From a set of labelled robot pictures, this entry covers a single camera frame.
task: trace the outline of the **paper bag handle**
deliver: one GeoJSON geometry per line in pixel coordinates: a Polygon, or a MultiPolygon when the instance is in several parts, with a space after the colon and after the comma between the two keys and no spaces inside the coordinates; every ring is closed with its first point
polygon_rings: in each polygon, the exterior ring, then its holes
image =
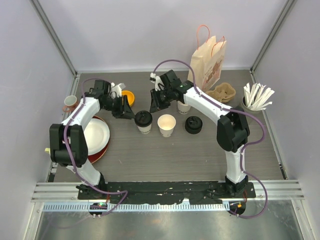
{"type": "Polygon", "coordinates": [[[198,33],[201,27],[206,27],[208,29],[208,39],[205,42],[208,42],[209,38],[210,38],[210,29],[207,25],[201,24],[200,26],[198,26],[198,29],[196,30],[196,42],[197,42],[197,50],[199,50],[199,37],[198,37],[198,33]]]}
{"type": "MultiPolygon", "coordinates": [[[[223,45],[225,44],[225,36],[223,36],[219,41],[217,41],[217,42],[215,43],[215,45],[217,45],[218,43],[221,42],[222,39],[223,39],[223,43],[222,43],[220,49],[221,49],[221,48],[223,47],[223,45]]],[[[212,49],[211,49],[211,57],[212,57],[212,52],[213,52],[213,50],[214,50],[215,45],[213,45],[213,47],[212,47],[212,49]]]]}

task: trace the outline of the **tabletop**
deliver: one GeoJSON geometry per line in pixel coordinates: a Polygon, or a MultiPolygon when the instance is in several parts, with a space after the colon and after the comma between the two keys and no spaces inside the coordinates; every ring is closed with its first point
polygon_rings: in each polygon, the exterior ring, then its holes
{"type": "MultiPolygon", "coordinates": [[[[187,71],[176,72],[185,81],[187,71]]],[[[150,90],[154,84],[149,81],[149,72],[117,72],[81,74],[79,85],[89,78],[101,78],[115,84],[124,83],[126,90],[135,95],[132,106],[134,113],[150,109],[150,90]]],[[[248,70],[225,70],[217,84],[230,83],[236,96],[228,105],[235,107],[243,97],[243,86],[251,82],[248,70]]],[[[84,84],[84,90],[93,87],[94,81],[84,84]]],[[[80,97],[81,88],[77,88],[80,97]]],[[[148,134],[141,134],[135,121],[115,119],[111,112],[101,110],[96,114],[104,119],[110,129],[109,146],[104,156],[94,163],[107,181],[207,181],[223,180],[227,172],[226,155],[216,140],[217,126],[198,110],[191,108],[188,114],[178,112],[177,102],[152,114],[153,122],[148,134]],[[157,125],[158,118],[170,114],[176,119],[171,137],[163,137],[157,125]],[[202,130],[190,134],[185,130],[185,121],[190,116],[202,119],[202,130]]],[[[258,118],[265,124],[263,114],[258,118]]],[[[249,142],[261,138],[260,126],[253,122],[250,126],[249,142]]],[[[262,180],[283,179],[276,154],[270,139],[249,146],[245,151],[245,168],[262,180]]],[[[58,167],[55,182],[78,182],[77,177],[64,167],[58,167]]]]}

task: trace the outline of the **black cup lid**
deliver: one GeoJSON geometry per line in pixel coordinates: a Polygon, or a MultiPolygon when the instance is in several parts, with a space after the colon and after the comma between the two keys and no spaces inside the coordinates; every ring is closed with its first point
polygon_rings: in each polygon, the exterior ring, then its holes
{"type": "Polygon", "coordinates": [[[147,127],[152,123],[152,115],[148,111],[139,111],[135,115],[134,122],[139,127],[147,127]]]}
{"type": "Polygon", "coordinates": [[[190,116],[185,121],[185,130],[190,134],[198,134],[202,129],[202,120],[197,116],[190,116]]]}

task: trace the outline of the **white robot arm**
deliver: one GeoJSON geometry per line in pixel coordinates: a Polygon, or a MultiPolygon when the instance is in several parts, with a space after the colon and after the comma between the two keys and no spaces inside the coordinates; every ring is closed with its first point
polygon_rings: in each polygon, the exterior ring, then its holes
{"type": "Polygon", "coordinates": [[[206,96],[199,88],[195,90],[190,81],[181,82],[173,70],[156,76],[151,73],[150,80],[155,84],[151,90],[150,112],[160,111],[168,108],[173,100],[181,101],[202,112],[217,125],[217,141],[225,150],[227,172],[226,183],[231,194],[241,192],[248,182],[248,176],[243,173],[240,167],[240,156],[242,154],[242,167],[245,169],[244,152],[241,150],[248,141],[250,134],[246,117],[241,114],[234,114],[222,109],[231,109],[221,102],[211,99],[216,105],[211,104],[199,95],[206,96]]]}
{"type": "Polygon", "coordinates": [[[52,124],[49,130],[51,160],[75,173],[70,160],[70,153],[63,138],[64,128],[72,120],[68,125],[67,138],[75,161],[76,173],[89,184],[101,190],[106,187],[105,180],[103,175],[88,160],[88,147],[84,130],[100,109],[111,111],[115,118],[135,118],[127,96],[122,96],[124,87],[123,83],[115,85],[104,80],[96,80],[94,88],[85,93],[85,98],[81,99],[74,112],[61,124],[52,124]]]}

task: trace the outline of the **paper bag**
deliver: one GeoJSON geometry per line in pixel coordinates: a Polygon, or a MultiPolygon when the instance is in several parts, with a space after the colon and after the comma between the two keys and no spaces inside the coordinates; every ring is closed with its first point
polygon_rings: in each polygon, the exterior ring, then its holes
{"type": "MultiPolygon", "coordinates": [[[[216,43],[216,36],[213,36],[198,47],[191,57],[190,66],[194,71],[196,86],[204,92],[208,91],[220,79],[226,45],[227,41],[225,41],[224,37],[223,42],[216,43]]],[[[190,70],[187,79],[191,82],[193,81],[190,70]]]]}
{"type": "Polygon", "coordinates": [[[227,41],[217,42],[211,49],[210,58],[204,65],[202,85],[198,87],[206,92],[220,79],[222,65],[225,60],[227,41]]]}
{"type": "MultiPolygon", "coordinates": [[[[196,31],[197,49],[191,57],[190,66],[192,67],[195,75],[195,83],[201,88],[204,82],[204,71],[205,64],[209,60],[209,51],[216,44],[216,36],[210,37],[210,30],[206,25],[200,25],[196,31]],[[208,29],[208,39],[204,44],[199,46],[198,32],[201,27],[206,27],[208,29]]],[[[188,78],[189,81],[193,81],[192,72],[189,70],[188,78]]]]}

